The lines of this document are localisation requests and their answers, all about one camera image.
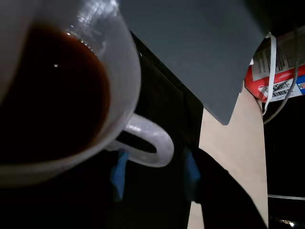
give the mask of coffee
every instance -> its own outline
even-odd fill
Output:
[[[102,63],[83,42],[35,25],[0,109],[0,164],[63,158],[87,148],[110,102]]]

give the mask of mug handle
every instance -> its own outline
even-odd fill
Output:
[[[171,137],[152,121],[133,114],[124,131],[146,140],[156,148],[156,153],[147,153],[117,140],[112,141],[107,150],[124,148],[129,152],[129,160],[148,167],[164,167],[173,158],[174,146]]]

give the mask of label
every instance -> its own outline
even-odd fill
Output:
[[[300,41],[305,40],[305,33],[298,36]],[[253,56],[252,76],[253,81],[260,80],[270,75],[270,47],[256,52]],[[289,37],[277,43],[275,74],[285,72],[294,67],[294,37]],[[299,53],[299,65],[305,64],[305,52]]]
[[[286,80],[280,83],[275,83],[273,85],[273,93],[272,93],[272,99],[273,101],[283,100],[285,99],[286,94],[288,93],[288,90],[292,84],[293,79]],[[264,94],[265,97],[268,97],[268,86],[259,88],[259,91]],[[294,89],[290,93],[289,98],[296,97],[302,95],[302,92],[298,88],[297,85],[295,85]]]
[[[305,89],[305,83],[299,83],[298,86],[300,89]]]

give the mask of cable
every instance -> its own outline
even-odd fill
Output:
[[[297,75],[298,75],[298,67],[299,67],[298,52],[297,52],[297,45],[298,45],[297,44],[297,29],[295,29],[294,34],[295,34],[295,74],[294,74],[294,79],[292,80],[292,84],[291,84],[291,86],[288,90],[288,93],[285,96],[285,99],[282,101],[279,108],[266,121],[264,121],[264,125],[269,123],[283,109],[283,107],[287,103],[287,100],[289,99],[289,96],[290,96],[292,90],[295,87],[295,83],[296,83]]]
[[[270,37],[271,39],[271,51],[270,51],[270,75],[269,75],[269,85],[268,85],[268,98],[267,102],[265,103],[265,109],[263,115],[266,114],[268,104],[272,99],[273,94],[273,84],[275,82],[275,68],[276,68],[276,38],[271,34],[268,33],[266,36],[267,38]]]

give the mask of metal cable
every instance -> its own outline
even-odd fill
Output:
[[[295,34],[295,74],[294,74],[294,79],[292,80],[292,84],[288,90],[288,93],[285,96],[285,99],[282,101],[281,105],[279,106],[279,108],[266,120],[264,121],[264,125],[269,123],[275,116],[277,116],[277,114],[283,109],[283,107],[285,106],[285,104],[287,103],[287,100],[289,99],[289,96],[291,94],[291,92],[293,91],[295,84],[296,84],[296,80],[297,80],[297,74],[298,74],[298,67],[299,67],[299,62],[298,62],[298,51],[297,51],[297,29],[294,30],[294,34]]]

